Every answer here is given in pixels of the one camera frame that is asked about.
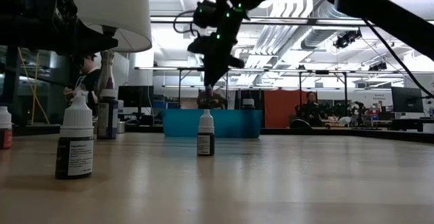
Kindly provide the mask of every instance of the wooden table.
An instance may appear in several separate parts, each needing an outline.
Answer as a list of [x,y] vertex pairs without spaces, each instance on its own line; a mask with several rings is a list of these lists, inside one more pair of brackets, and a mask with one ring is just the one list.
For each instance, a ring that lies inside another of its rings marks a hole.
[[434,147],[373,138],[216,141],[123,134],[94,175],[54,179],[56,136],[0,151],[0,223],[432,223]]

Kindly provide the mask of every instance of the ceiling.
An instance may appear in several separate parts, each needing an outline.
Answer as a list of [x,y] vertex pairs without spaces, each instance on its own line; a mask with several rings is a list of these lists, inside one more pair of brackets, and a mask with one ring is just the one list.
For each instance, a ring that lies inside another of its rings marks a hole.
[[[196,8],[196,4],[201,0],[149,0],[150,1],[150,11],[151,16],[175,16],[180,12],[186,10],[193,10]],[[313,1],[313,12],[307,12],[308,1],[307,0],[274,0],[272,4],[265,8],[257,8],[250,12],[250,16],[273,16],[274,11],[278,8],[279,4],[287,4],[289,2],[293,4],[294,8],[297,8],[300,4],[304,3],[304,10],[307,13],[300,13],[296,17],[300,17],[306,14],[305,17],[311,17],[314,11],[321,7],[326,7],[328,3],[322,3],[320,0]],[[410,10],[416,15],[432,20],[434,19],[434,0],[391,0],[396,4]],[[238,35],[238,45],[235,47],[234,52],[237,53],[236,49],[240,49],[238,53],[240,58],[244,58],[247,63],[252,63],[249,61],[249,56],[254,59],[252,49],[258,47],[258,40],[262,37],[267,37],[266,29],[270,28],[265,25],[243,25],[239,31]],[[276,31],[282,31],[284,26],[279,28],[274,27]],[[361,33],[363,39],[357,40],[355,43],[350,45],[347,49],[341,50],[338,54],[335,54],[332,48],[332,42],[336,40],[336,35],[341,33],[342,30],[337,30],[333,32],[333,35],[328,36],[327,39],[323,40],[320,45],[318,45],[314,50],[300,50],[293,45],[293,43],[288,44],[295,38],[295,34],[301,32],[301,26],[297,29],[294,27],[294,33],[287,37],[282,37],[281,35],[274,35],[266,40],[270,43],[280,43],[281,47],[275,55],[277,56],[277,63],[275,60],[271,59],[270,56],[265,56],[262,58],[255,58],[251,68],[261,68],[264,65],[272,65],[272,67],[280,67],[279,69],[295,69],[299,64],[303,64],[307,69],[361,69],[367,70],[369,64],[375,64],[376,62],[386,59],[395,68],[400,69],[401,67],[391,58],[391,55],[387,52],[386,47],[380,44],[378,38],[370,31],[367,27],[361,28]],[[155,62],[159,66],[187,66],[190,64],[188,60],[192,54],[186,51],[186,48],[190,42],[193,41],[191,35],[181,35],[173,31],[171,24],[153,24],[152,25],[153,34],[153,45],[155,51]],[[403,55],[413,53],[413,56],[417,56],[417,52],[412,52],[404,43],[400,42],[396,38],[390,36],[388,33],[381,31],[380,34],[388,40],[391,45],[394,45],[395,51],[403,57]],[[155,75],[161,75],[162,72],[155,72]]]

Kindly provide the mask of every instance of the teal bin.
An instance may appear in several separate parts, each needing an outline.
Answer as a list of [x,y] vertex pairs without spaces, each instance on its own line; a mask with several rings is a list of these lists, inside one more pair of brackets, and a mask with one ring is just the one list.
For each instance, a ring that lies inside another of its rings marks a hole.
[[[203,109],[166,109],[163,113],[164,135],[196,137]],[[218,138],[258,138],[262,111],[211,110]]]

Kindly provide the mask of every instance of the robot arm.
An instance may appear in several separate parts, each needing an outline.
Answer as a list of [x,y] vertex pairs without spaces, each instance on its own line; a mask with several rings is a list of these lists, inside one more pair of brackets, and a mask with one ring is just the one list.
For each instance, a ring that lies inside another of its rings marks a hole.
[[[227,71],[228,66],[243,68],[243,61],[231,56],[237,34],[247,12],[266,0],[204,0],[198,3],[193,22],[201,27],[216,27],[210,36],[201,36],[188,51],[203,54],[205,86],[211,88]],[[369,20],[415,50],[434,58],[434,49],[426,43],[434,34],[434,26],[389,0],[328,0],[349,16]]]

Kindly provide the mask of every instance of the lamp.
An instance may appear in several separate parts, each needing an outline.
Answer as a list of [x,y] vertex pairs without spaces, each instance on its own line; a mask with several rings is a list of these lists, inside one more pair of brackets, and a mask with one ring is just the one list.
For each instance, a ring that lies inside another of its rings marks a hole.
[[78,17],[100,33],[112,35],[114,52],[142,52],[152,48],[149,0],[74,0]]

